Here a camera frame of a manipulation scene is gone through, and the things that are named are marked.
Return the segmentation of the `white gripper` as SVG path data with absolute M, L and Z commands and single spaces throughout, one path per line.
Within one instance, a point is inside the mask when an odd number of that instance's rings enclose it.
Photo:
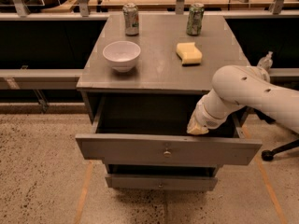
M 217 129 L 227 120 L 227 117 L 216 118 L 209 114 L 205 108 L 204 100 L 201 99 L 192 112 L 187 125 L 187 133 L 191 135 L 207 134 L 208 129 Z

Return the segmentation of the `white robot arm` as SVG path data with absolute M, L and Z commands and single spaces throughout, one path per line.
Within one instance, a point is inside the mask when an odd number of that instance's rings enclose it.
M 187 133 L 206 134 L 219 128 L 229 115 L 248 106 L 299 133 L 299 91 L 270 83 L 258 66 L 227 65 L 212 78 L 212 90 L 196 104 Z

